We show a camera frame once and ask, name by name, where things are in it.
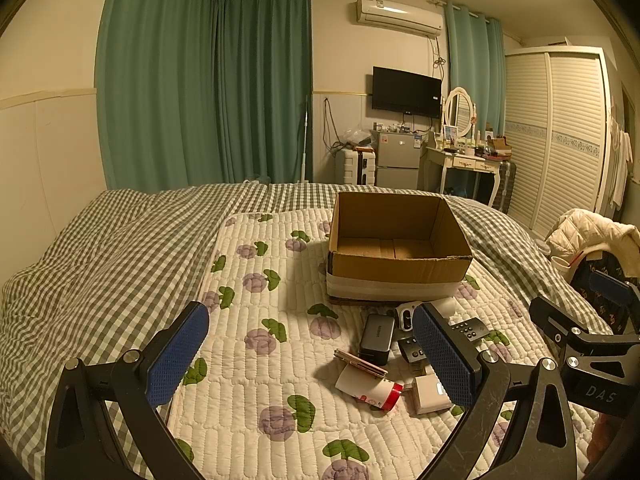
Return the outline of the white dressing table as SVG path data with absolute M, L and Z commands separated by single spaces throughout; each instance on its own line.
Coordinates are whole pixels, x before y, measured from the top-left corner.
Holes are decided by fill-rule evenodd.
M 480 175 L 491 174 L 494 185 L 488 200 L 488 206 L 494 206 L 501 183 L 500 165 L 498 160 L 488 160 L 483 157 L 449 153 L 438 148 L 424 148 L 422 184 L 425 191 L 445 193 L 447 174 L 450 170 L 463 170 L 475 174 L 473 198 L 477 198 L 480 189 Z

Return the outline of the white louvered wardrobe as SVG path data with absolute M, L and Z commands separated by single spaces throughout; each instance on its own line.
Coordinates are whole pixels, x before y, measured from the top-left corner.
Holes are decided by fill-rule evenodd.
M 539 237 L 573 208 L 602 210 L 612 98 L 605 53 L 555 46 L 506 54 L 506 122 L 516 177 L 510 216 Z

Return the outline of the small white box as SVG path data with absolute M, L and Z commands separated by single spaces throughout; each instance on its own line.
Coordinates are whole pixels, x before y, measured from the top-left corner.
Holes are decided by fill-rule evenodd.
M 454 405 L 435 374 L 414 378 L 411 391 L 414 412 L 417 415 L 445 411 Z

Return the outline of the white floral quilted mat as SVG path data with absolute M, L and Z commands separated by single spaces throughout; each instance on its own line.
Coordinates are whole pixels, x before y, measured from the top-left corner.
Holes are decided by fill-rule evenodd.
M 450 208 L 473 252 L 454 320 L 485 322 L 483 348 L 520 364 L 548 356 L 528 314 L 540 295 L 605 332 L 514 221 L 472 200 Z M 460 408 L 418 415 L 408 396 L 383 412 L 337 390 L 334 352 L 356 347 L 368 309 L 326 292 L 331 217 L 326 208 L 194 211 L 209 329 L 168 426 L 207 479 L 413 479 L 461 417 Z

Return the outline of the white suitcase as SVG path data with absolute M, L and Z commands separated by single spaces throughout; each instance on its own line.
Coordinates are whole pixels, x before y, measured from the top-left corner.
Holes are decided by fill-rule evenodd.
M 375 185 L 375 151 L 373 148 L 341 150 L 335 156 L 334 170 L 337 183 Z

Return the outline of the silver mini fridge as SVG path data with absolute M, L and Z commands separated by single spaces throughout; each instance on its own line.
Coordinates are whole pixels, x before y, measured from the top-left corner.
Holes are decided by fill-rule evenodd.
M 376 185 L 382 188 L 418 188 L 422 136 L 379 132 L 376 136 Z

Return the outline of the white red-capped bottle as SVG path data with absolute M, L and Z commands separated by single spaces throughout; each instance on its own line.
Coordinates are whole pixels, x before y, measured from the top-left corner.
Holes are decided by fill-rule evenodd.
M 404 386 L 398 382 L 376 377 L 352 365 L 343 368 L 335 387 L 356 400 L 386 412 L 396 405 L 404 391 Z

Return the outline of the black remote control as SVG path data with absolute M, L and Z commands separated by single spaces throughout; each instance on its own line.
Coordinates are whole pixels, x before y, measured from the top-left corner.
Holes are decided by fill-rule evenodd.
M 438 349 L 438 345 L 441 342 L 444 344 L 450 342 L 452 333 L 458 333 L 471 344 L 477 344 L 482 338 L 489 334 L 489 330 L 479 318 L 469 318 L 468 320 L 450 325 L 446 332 L 442 330 L 429 332 L 426 341 L 418 339 L 411 334 L 398 340 L 401 356 L 409 364 L 424 361 L 427 359 L 427 350 Z

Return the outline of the white puffer jacket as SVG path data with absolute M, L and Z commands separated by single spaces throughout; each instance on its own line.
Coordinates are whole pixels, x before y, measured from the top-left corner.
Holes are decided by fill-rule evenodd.
M 591 254 L 613 255 L 626 278 L 639 277 L 639 230 L 632 224 L 615 222 L 600 214 L 574 208 L 558 219 L 546 237 L 552 257 L 576 269 Z

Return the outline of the green curtain left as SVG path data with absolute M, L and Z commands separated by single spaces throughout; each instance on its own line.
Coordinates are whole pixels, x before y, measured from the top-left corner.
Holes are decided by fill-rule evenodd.
M 311 0 L 105 0 L 94 81 L 110 188 L 294 182 Z

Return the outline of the white air conditioner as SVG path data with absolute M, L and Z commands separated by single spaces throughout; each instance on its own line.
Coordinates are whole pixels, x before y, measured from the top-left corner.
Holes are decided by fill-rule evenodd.
M 361 24 L 400 29 L 427 37 L 438 37 L 444 28 L 444 19 L 439 13 L 388 0 L 357 0 L 356 13 Z

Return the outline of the green curtain right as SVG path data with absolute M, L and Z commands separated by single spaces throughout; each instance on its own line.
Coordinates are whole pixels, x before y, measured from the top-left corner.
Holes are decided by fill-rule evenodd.
M 449 87 L 461 87 L 476 105 L 477 129 L 487 124 L 497 134 L 506 122 L 506 49 L 502 24 L 466 6 L 448 2 L 444 7 Z

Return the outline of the green checkered bed cover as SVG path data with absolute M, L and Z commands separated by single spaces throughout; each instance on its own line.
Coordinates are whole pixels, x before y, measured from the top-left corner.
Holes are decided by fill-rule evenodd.
M 63 365 L 117 360 L 200 300 L 193 214 L 331 211 L 336 184 L 206 184 L 157 194 L 108 191 L 40 259 L 10 278 L 1 305 L 1 433 L 34 478 Z

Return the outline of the white mop pole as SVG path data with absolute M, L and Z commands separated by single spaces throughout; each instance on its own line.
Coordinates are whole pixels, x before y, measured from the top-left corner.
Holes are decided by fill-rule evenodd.
M 299 155 L 296 162 L 295 183 L 307 182 L 307 152 L 309 139 L 309 117 L 310 117 L 311 94 L 307 93 L 303 105 L 302 116 L 299 125 Z

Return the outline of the dark suitcase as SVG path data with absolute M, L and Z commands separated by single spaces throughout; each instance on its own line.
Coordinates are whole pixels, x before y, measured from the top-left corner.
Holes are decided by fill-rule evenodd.
M 514 189 L 516 176 L 516 165 L 510 160 L 503 160 L 500 162 L 499 177 L 500 182 L 494 201 L 492 202 L 492 208 L 507 214 L 509 212 L 512 194 Z

